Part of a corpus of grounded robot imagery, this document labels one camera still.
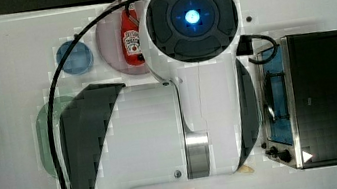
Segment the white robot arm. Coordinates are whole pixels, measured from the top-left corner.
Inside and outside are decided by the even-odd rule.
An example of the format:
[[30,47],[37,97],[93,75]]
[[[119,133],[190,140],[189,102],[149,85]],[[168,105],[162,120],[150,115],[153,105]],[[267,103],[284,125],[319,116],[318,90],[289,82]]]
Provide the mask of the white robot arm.
[[152,82],[88,85],[61,114],[72,189],[234,174],[256,143],[257,101],[237,57],[235,2],[146,0],[139,22]]

